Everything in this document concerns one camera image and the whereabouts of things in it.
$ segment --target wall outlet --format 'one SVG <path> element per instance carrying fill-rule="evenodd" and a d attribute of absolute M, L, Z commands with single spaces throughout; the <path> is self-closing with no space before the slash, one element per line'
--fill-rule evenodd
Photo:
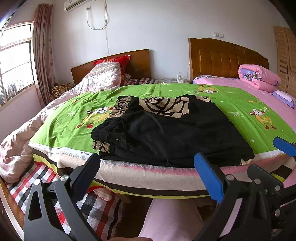
<path fill-rule="evenodd" d="M 218 32 L 213 32 L 213 33 L 214 33 L 214 37 L 224 38 L 224 34 L 223 33 L 218 33 Z"/>

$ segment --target electrical cord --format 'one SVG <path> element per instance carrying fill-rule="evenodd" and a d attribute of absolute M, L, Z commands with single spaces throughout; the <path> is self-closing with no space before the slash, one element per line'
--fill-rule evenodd
<path fill-rule="evenodd" d="M 104 3 L 105 3 L 105 21 L 104 21 L 105 22 L 105 25 L 102 28 L 92 28 L 89 25 L 88 14 L 87 14 L 87 12 L 88 12 L 89 9 L 86 9 L 86 22 L 87 22 L 87 25 L 89 26 L 89 28 L 92 29 L 92 30 L 103 30 L 103 29 L 105 29 L 107 27 L 107 24 L 108 24 L 108 19 L 107 19 L 107 0 L 105 0 Z"/>
<path fill-rule="evenodd" d="M 187 74 L 186 74 L 186 76 L 187 76 L 187 80 L 188 80 L 188 81 L 190 81 L 189 78 L 188 78 L 189 68 L 190 68 L 190 63 L 188 64 L 188 69 L 187 69 Z"/>
<path fill-rule="evenodd" d="M 182 74 L 182 75 L 185 77 L 185 79 L 187 80 L 186 76 L 185 76 L 183 73 L 181 73 L 181 72 L 178 72 L 178 74 Z"/>

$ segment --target red pillow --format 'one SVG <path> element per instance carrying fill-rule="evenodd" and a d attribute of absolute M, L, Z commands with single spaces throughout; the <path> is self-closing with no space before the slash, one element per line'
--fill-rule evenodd
<path fill-rule="evenodd" d="M 120 56 L 120 57 L 115 57 L 115 58 L 106 58 L 106 59 L 94 61 L 94 65 L 96 66 L 97 64 L 100 64 L 103 62 L 118 62 L 120 64 L 120 72 L 121 72 L 120 86 L 124 86 L 126 65 L 130 61 L 130 59 L 131 59 L 130 55 L 125 55 L 125 56 Z"/>

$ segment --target pink duvet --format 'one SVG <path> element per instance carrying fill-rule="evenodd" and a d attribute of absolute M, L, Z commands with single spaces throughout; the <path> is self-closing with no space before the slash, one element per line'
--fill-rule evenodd
<path fill-rule="evenodd" d="M 256 77 L 250 79 L 245 78 L 244 70 L 250 70 L 256 73 Z M 267 91 L 272 93 L 277 91 L 276 86 L 281 84 L 281 79 L 272 71 L 255 64 L 242 64 L 239 67 L 239 78 L 240 80 L 251 84 L 256 89 Z"/>

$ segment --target plaid sheet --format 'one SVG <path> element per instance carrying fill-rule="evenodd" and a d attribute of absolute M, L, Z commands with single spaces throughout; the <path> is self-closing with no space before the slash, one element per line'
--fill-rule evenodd
<path fill-rule="evenodd" d="M 7 184 L 10 194 L 23 212 L 26 210 L 31 185 L 38 178 L 46 183 L 56 181 L 58 176 L 45 164 L 34 163 L 29 167 L 28 171 L 22 175 L 19 182 Z M 116 235 L 116 227 L 121 221 L 124 203 L 115 193 L 112 193 L 112 199 L 106 202 L 99 198 L 93 191 L 88 192 L 82 201 L 77 202 L 77 206 L 87 222 L 102 240 L 111 239 Z M 63 229 L 67 234 L 74 237 L 61 211 L 59 202 L 57 202 L 54 207 Z"/>
<path fill-rule="evenodd" d="M 129 79 L 127 82 L 124 83 L 126 85 L 145 85 L 145 84 L 153 84 L 154 80 L 152 78 L 145 78 L 145 79 Z"/>

